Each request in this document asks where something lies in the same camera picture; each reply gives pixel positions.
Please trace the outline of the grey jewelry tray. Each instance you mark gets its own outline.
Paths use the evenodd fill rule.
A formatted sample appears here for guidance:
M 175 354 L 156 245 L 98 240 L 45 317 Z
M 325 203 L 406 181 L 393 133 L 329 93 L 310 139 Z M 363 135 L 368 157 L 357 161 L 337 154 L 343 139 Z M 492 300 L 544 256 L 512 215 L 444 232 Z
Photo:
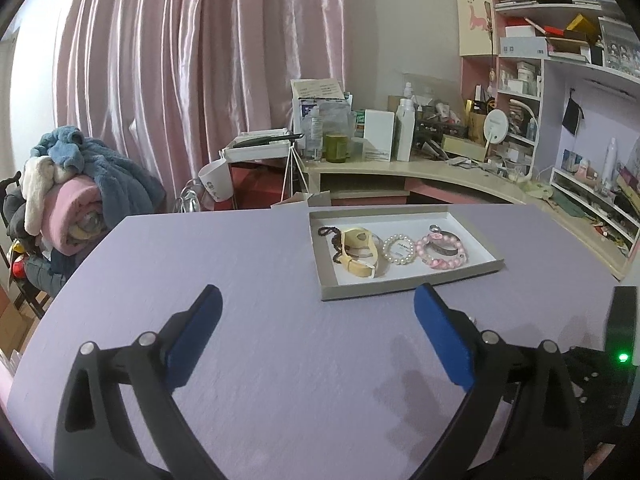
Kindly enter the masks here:
M 309 214 L 311 245 L 324 301 L 404 292 L 499 272 L 504 258 L 449 206 L 361 207 Z M 378 274 L 356 278 L 333 261 L 337 235 L 363 228 L 376 236 Z

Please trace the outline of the pile of blankets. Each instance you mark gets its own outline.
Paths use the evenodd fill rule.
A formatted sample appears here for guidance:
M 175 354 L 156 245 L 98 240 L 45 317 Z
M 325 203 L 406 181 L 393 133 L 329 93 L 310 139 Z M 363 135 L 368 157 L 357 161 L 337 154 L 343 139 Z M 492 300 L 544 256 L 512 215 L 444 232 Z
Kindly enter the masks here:
M 54 297 L 122 220 L 154 214 L 160 180 L 73 126 L 42 136 L 21 171 L 1 181 L 8 281 Z

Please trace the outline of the round white mirror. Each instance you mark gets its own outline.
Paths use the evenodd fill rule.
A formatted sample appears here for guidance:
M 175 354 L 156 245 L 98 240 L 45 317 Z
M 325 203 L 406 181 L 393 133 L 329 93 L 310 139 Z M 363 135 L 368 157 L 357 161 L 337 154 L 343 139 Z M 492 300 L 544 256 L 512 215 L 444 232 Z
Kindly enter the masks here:
M 509 118 L 502 110 L 492 110 L 485 118 L 483 136 L 485 139 L 485 157 L 493 145 L 500 144 L 509 132 Z

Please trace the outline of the white cup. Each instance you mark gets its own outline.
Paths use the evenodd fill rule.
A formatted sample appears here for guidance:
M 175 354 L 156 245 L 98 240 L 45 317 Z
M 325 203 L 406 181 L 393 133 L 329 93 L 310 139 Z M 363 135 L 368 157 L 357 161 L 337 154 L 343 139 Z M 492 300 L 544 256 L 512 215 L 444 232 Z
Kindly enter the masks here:
M 218 158 L 205 165 L 198 172 L 198 178 L 206 192 L 216 203 L 232 199 L 234 187 L 231 171 L 228 162 L 224 158 Z

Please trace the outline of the white paper bag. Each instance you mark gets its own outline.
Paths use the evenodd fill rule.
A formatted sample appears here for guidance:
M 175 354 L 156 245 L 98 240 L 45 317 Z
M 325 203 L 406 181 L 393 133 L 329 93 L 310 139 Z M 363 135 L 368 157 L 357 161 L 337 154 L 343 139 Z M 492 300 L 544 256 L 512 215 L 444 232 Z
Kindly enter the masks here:
M 305 204 L 308 207 L 329 207 L 329 192 L 312 192 L 310 184 L 303 172 L 303 161 L 294 146 L 288 151 L 285 163 L 284 178 L 280 200 L 272 208 L 294 204 Z

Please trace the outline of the pink white bookshelf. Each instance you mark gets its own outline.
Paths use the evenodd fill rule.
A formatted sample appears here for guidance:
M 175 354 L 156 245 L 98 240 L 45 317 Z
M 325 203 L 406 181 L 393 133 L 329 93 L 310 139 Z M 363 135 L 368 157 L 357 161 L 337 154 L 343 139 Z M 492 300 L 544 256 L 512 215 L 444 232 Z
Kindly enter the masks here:
M 639 246 L 639 43 L 615 0 L 457 0 L 461 91 L 509 119 L 488 153 L 612 269 Z

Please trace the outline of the white lotion bottle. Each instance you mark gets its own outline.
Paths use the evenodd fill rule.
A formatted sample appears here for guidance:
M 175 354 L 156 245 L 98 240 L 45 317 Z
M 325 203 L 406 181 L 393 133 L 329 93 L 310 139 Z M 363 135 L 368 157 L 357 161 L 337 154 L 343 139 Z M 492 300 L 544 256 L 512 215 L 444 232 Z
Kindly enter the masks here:
M 416 108 L 413 102 L 413 86 L 407 81 L 404 95 L 399 101 L 396 112 L 397 119 L 397 151 L 398 162 L 408 162 L 411 156 L 414 128 L 416 128 Z

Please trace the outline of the white box on desk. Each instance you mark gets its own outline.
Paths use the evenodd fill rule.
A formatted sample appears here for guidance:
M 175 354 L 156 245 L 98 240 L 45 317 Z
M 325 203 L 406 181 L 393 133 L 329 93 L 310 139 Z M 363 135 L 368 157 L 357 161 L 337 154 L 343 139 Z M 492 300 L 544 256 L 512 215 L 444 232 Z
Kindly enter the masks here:
M 395 115 L 384 110 L 364 112 L 363 159 L 389 162 L 392 159 Z

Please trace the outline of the green jar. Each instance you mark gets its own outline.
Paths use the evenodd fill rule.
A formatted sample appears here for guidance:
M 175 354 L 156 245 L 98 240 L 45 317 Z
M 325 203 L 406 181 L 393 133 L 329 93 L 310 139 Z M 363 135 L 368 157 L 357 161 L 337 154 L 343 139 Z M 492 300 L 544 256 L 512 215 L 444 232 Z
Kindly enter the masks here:
M 331 164 L 344 164 L 348 159 L 349 137 L 327 133 L 324 136 L 324 158 Z

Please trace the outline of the pink curtain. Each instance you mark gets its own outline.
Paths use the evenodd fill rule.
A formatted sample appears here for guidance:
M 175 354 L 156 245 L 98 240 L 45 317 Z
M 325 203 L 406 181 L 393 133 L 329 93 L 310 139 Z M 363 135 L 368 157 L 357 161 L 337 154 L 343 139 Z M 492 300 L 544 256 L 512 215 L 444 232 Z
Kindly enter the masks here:
M 169 196 L 243 132 L 292 122 L 296 79 L 343 80 L 345 0 L 70 0 L 54 119 Z

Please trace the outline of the clear plastic bag box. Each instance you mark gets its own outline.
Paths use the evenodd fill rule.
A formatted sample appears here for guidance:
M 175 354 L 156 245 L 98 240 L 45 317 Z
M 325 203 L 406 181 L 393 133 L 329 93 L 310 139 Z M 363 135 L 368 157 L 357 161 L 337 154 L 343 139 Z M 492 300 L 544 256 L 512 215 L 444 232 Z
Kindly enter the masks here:
M 336 79 L 292 79 L 291 90 L 293 131 L 302 135 L 299 141 L 306 159 L 326 156 L 327 136 L 352 138 L 352 95 Z

